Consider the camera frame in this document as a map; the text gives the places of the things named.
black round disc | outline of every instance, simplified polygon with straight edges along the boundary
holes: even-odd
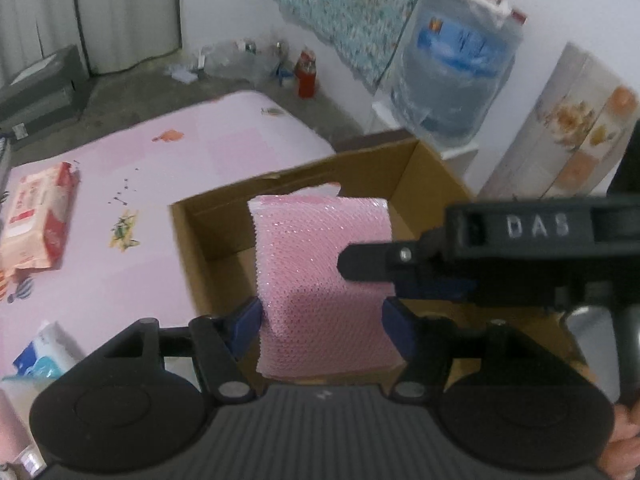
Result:
[[[59,380],[36,399],[30,425],[48,462],[95,473],[139,470],[177,454],[202,430],[204,400],[189,381],[164,370],[144,370],[138,384],[112,378]]]
[[[512,470],[550,471],[594,462],[612,430],[612,407],[597,388],[487,386],[481,374],[442,397],[440,418],[465,450]]]

patterned tablecloth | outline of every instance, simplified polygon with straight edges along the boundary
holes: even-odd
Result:
[[[267,97],[238,92],[13,169],[9,202],[22,176],[62,160],[78,168],[81,182],[60,267],[4,290],[0,377],[14,373],[12,361],[44,321],[59,322],[84,352],[141,317],[185,325],[195,310],[167,206],[331,154],[325,140]],[[118,223],[133,225],[125,244],[114,240]]]

transparent container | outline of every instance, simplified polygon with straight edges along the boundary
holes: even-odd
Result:
[[[511,72],[522,21],[490,0],[421,0],[391,97],[419,137],[464,146]]]

floor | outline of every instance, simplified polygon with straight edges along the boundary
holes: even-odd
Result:
[[[174,110],[254,88],[246,81],[212,78],[204,73],[189,85],[180,83],[164,74],[166,66],[179,60],[179,56],[177,52],[124,72],[94,78],[92,95],[80,120],[15,150],[12,164],[19,166],[59,155]],[[302,100],[295,89],[281,88],[275,80],[256,89],[332,144],[363,133],[355,121],[320,92],[313,99]]]

gray curtain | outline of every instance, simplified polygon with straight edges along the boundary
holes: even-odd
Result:
[[[97,74],[161,56],[180,47],[177,0],[0,0],[0,86],[69,44]]]

